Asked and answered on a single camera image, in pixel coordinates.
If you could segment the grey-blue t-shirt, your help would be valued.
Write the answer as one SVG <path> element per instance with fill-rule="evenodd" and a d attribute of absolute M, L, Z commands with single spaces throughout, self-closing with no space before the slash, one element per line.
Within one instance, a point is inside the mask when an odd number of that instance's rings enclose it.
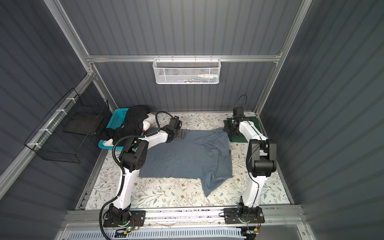
<path fill-rule="evenodd" d="M 228 135 L 220 129 L 187 130 L 183 139 L 150 148 L 139 176 L 199 179 L 208 197 L 233 176 Z"/>

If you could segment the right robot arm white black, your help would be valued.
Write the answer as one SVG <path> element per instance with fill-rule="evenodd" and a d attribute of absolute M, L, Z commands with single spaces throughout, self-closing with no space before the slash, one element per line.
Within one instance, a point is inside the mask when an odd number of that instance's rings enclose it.
<path fill-rule="evenodd" d="M 233 116 L 225 123 L 224 131 L 234 137 L 243 135 L 247 140 L 246 168 L 249 175 L 237 207 L 224 209 L 225 223 L 260 225 L 265 222 L 260 207 L 261 193 L 265 182 L 277 169 L 277 144 L 257 129 L 241 107 L 233 109 Z"/>

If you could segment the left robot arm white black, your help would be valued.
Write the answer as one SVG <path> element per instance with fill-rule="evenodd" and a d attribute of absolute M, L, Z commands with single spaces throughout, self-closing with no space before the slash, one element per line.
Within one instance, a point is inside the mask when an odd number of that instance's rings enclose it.
<path fill-rule="evenodd" d="M 168 112 L 163 113 L 171 117 L 168 125 L 164 127 L 158 125 L 155 132 L 146 135 L 121 138 L 117 144 L 125 142 L 125 145 L 119 156 L 116 156 L 118 145 L 113 147 L 113 159 L 121 170 L 121 177 L 116 196 L 101 208 L 100 223 L 104 227 L 133 226 L 140 222 L 130 212 L 131 196 L 136 178 L 145 164 L 148 150 L 159 144 L 170 143 L 174 138 L 184 137 L 180 118 Z"/>

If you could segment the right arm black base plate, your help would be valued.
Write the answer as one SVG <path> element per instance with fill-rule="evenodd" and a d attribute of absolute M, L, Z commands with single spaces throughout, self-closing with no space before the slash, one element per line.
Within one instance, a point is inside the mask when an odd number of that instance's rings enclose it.
<path fill-rule="evenodd" d="M 239 210 L 238 208 L 225 208 L 224 219 L 227 225 L 265 223 L 264 213 L 260 207 L 246 207 L 244 210 Z"/>

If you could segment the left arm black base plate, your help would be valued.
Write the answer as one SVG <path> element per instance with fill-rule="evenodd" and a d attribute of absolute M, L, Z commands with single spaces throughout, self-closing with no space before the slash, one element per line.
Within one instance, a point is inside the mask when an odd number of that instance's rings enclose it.
<path fill-rule="evenodd" d="M 103 227 L 143 227 L 146 211 L 107 211 L 102 216 Z"/>

